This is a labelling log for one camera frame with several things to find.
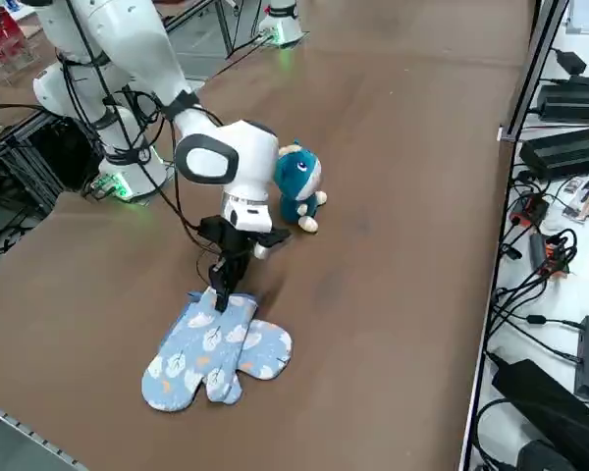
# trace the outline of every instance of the stuffed toy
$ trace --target stuffed toy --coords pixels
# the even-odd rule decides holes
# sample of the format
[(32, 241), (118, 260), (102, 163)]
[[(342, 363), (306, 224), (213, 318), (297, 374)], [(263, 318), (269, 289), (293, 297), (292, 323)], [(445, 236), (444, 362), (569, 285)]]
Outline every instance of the stuffed toy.
[(316, 233), (316, 210), (327, 201), (327, 193), (317, 190), (321, 183), (321, 163), (297, 141), (282, 147), (279, 155), (274, 180), (282, 192), (282, 217), (287, 223), (298, 223), (308, 233)]

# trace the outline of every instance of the oven mitt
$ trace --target oven mitt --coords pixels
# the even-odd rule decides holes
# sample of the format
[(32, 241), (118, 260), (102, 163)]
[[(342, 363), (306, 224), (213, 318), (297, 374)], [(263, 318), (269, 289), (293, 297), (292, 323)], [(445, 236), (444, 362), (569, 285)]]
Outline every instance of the oven mitt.
[(215, 304), (216, 291), (208, 288), (187, 307), (148, 365), (141, 390), (151, 407), (184, 409), (201, 383), (212, 401), (224, 401), (234, 387), (242, 343), (257, 304), (249, 296), (233, 294), (222, 315)]
[[(183, 314), (177, 319), (162, 340), (160, 348), (169, 336), (177, 334), (182, 329), (182, 321), (185, 320), (187, 322), (187, 312), (190, 305), (194, 302), (199, 302), (201, 296), (202, 294), (198, 291), (193, 291), (189, 294), (189, 303), (184, 308)], [(247, 294), (239, 294), (239, 296), (245, 296), (253, 300)], [(238, 360), (238, 369), (256, 379), (273, 379), (288, 365), (291, 358), (291, 350), (291, 336), (285, 330), (269, 322), (252, 320), (242, 346), (241, 356)], [(240, 382), (238, 381), (238, 377), (234, 375), (231, 389), (223, 399), (223, 402), (234, 404), (240, 399), (241, 395), (242, 388)]]
[[(255, 300), (249, 294), (238, 295)], [(189, 303), (197, 302), (200, 296), (198, 291), (190, 292)], [(254, 319), (244, 339), (238, 369), (258, 380), (272, 380), (286, 368), (292, 348), (288, 332), (270, 322)]]

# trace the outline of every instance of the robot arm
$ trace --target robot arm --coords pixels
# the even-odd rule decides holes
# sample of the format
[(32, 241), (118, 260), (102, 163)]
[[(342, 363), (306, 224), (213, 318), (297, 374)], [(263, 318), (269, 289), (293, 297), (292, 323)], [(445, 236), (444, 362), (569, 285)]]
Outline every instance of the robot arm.
[(223, 185), (221, 215), (236, 229), (270, 233), (267, 186), (278, 156), (277, 136), (246, 121), (218, 128), (197, 109), (198, 98), (151, 0), (70, 1), (111, 61), (152, 89), (181, 131), (175, 149), (180, 173), (192, 182)]
[[(124, 124), (123, 133), (136, 134), (136, 127), (133, 132), (126, 132), (127, 128), (132, 128), (126, 124), (134, 122), (128, 110), (125, 110), (127, 115), (120, 113), (119, 108), (121, 123), (116, 121), (110, 125), (105, 122), (106, 107), (96, 107), (94, 103), (97, 96), (104, 95), (93, 85), (92, 69), (105, 77), (114, 75), (114, 68), (117, 68), (150, 88), (161, 102), (166, 118), (181, 131), (182, 138), (174, 156), (179, 172), (193, 182), (224, 187), (220, 216), (204, 218), (198, 228), (201, 236), (221, 249), (218, 262), (210, 268), (209, 278), (218, 292), (216, 307), (223, 310), (229, 294), (245, 273), (250, 253), (263, 258), (265, 248), (289, 235), (287, 231), (273, 228), (267, 205), (267, 188), (278, 158), (277, 136), (248, 121), (221, 127), (212, 124), (187, 84), (151, 0), (27, 1), (32, 6), (43, 7), (38, 13), (48, 38), (60, 48), (62, 55), (80, 64), (79, 69), (87, 75), (75, 85), (90, 99), (92, 110), (99, 108), (95, 116), (98, 121), (94, 124), (98, 125), (96, 129), (106, 145), (115, 149), (128, 148), (128, 144), (115, 143), (121, 136), (116, 135), (120, 124)], [(79, 22), (81, 30), (75, 31), (74, 20)], [(86, 54), (83, 36), (90, 43)], [(98, 52), (100, 57), (106, 55), (103, 59), (110, 60), (106, 61), (106, 69), (102, 72), (98, 70), (102, 68), (91, 67), (98, 58), (92, 59), (90, 54)], [(49, 89), (53, 88), (52, 83), (59, 82), (56, 77), (60, 68), (55, 65), (55, 69), (54, 81), (37, 79), (35, 91), (39, 91), (37, 96), (41, 97), (42, 104), (44, 100), (45, 104), (52, 101), (56, 104), (52, 111), (59, 112), (63, 105), (60, 100), (53, 100), (59, 94)], [(63, 110), (62, 114), (72, 116), (72, 111)], [(131, 165), (146, 172), (143, 164)]]

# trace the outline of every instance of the white robot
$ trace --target white robot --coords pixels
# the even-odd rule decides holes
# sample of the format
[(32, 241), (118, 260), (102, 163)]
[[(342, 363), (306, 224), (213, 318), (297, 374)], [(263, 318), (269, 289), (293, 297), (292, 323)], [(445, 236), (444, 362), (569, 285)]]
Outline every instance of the white robot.
[[(267, 206), (267, 187), (278, 156), (277, 136), (249, 121), (222, 127), (212, 124), (187, 84), (151, 0), (24, 3), (35, 8), (48, 40), (61, 56), (60, 62), (33, 81), (37, 99), (53, 113), (85, 121), (95, 130), (106, 153), (99, 170), (124, 187), (126, 198), (150, 193), (156, 189), (154, 183), (166, 180), (166, 168), (154, 149), (136, 153), (141, 164), (126, 159), (127, 151), (143, 147), (145, 140), (129, 109), (115, 106), (114, 110), (103, 104), (109, 90), (120, 90), (131, 78), (152, 90), (163, 113), (180, 130), (182, 137), (174, 151), (179, 172), (196, 183), (224, 186), (220, 216), (199, 233), (221, 247), (221, 260), (212, 267), (210, 282), (220, 288), (226, 304), (228, 292), (248, 263), (248, 245), (253, 243), (255, 255), (262, 257), (266, 247), (287, 236), (273, 228)], [(282, 15), (278, 24), (287, 25), (288, 38), (300, 37), (294, 7), (289, 8), (290, 16), (282, 15), (282, 5), (275, 7)]]
[(303, 31), (298, 21), (296, 2), (272, 0), (266, 9), (266, 17), (259, 24), (259, 30), (272, 33), (273, 44), (277, 46), (299, 41)]

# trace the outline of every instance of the table surface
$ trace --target table surface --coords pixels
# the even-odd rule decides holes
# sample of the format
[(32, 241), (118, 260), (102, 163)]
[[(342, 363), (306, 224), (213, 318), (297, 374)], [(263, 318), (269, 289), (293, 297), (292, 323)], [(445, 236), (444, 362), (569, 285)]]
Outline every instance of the table surface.
[[(563, 51), (574, 51), (578, 54), (587, 63), (587, 70), (584, 75), (589, 77), (589, 34), (566, 34), (565, 26), (561, 26), (555, 38), (554, 47)], [(548, 56), (542, 77), (544, 79), (568, 78), (568, 74), (558, 65), (554, 53)], [(529, 115), (525, 125), (527, 127), (540, 127), (546, 125), (546, 123), (540, 122), (534, 115)], [(526, 130), (522, 133), (521, 139), (560, 132), (567, 132), (567, 130)], [(554, 193), (561, 183), (553, 182), (550, 186), (550, 192)], [(511, 200), (515, 198), (516, 194), (513, 192)], [(560, 198), (564, 202), (568, 202), (570, 196), (561, 192)], [(517, 315), (541, 314), (549, 319), (566, 319), (576, 322), (580, 322), (585, 316), (589, 316), (589, 219), (584, 226), (572, 223), (562, 216), (562, 209), (563, 205), (558, 202), (551, 205), (542, 230), (546, 234), (552, 234), (564, 228), (572, 228), (576, 231), (578, 254), (571, 264), (572, 273), (565, 280), (550, 282), (546, 292), (537, 301), (515, 311)], [(515, 237), (519, 232), (520, 229), (513, 230), (510, 238)], [(513, 287), (532, 272), (528, 256), (528, 235), (525, 235), (515, 245), (515, 248), (519, 249), (524, 257), (518, 261), (511, 261), (507, 258), (503, 260), (498, 274), (497, 286)], [(558, 325), (529, 326), (526, 323), (519, 323), (518, 325), (549, 346), (566, 353), (576, 354), (578, 332), (574, 329)], [(574, 366), (544, 350), (532, 340), (526, 339), (513, 328), (507, 325), (502, 326), (489, 343), (490, 350), (495, 348), (500, 355), (506, 357), (509, 361), (518, 361), (525, 358), (532, 359), (568, 391), (573, 392)], [(502, 397), (491, 386), (491, 380), (496, 371), (496, 367), (491, 362), (487, 361), (485, 363), (479, 400), (480, 405)], [(507, 463), (515, 463), (519, 450), (528, 442), (540, 437), (537, 430), (510, 405), (491, 409), (485, 414), (480, 423), (481, 444), (489, 453)], [(479, 460), (475, 450), (472, 458), (474, 463)]]
[[(0, 408), (89, 469), (459, 462), (508, 175), (496, 135), (528, 2), (299, 10), (311, 33), (298, 48), (255, 52), (200, 91), (223, 120), (264, 123), (323, 162), (319, 233), (295, 231), (242, 286), (294, 339), (277, 380), (242, 378), (234, 407), (204, 393), (176, 414), (143, 401), (145, 367), (202, 286), (198, 250), (160, 199), (63, 195), (0, 262)], [(187, 216), (217, 212), (220, 191), (182, 182)]]

